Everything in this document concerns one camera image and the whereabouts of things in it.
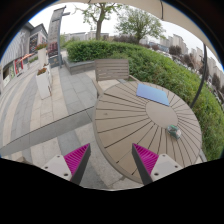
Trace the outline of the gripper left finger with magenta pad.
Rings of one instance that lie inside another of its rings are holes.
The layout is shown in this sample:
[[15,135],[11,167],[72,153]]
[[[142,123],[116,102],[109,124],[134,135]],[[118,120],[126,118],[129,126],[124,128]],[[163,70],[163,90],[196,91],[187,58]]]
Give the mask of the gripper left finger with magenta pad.
[[79,185],[91,154],[90,144],[81,146],[65,156],[56,155],[42,169]]

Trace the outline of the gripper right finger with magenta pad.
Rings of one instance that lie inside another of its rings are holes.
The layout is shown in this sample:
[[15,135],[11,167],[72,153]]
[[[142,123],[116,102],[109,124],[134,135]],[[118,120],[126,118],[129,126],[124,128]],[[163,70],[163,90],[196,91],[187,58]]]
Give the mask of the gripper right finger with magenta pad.
[[132,155],[144,185],[182,169],[182,166],[167,154],[158,155],[137,144],[132,144]]

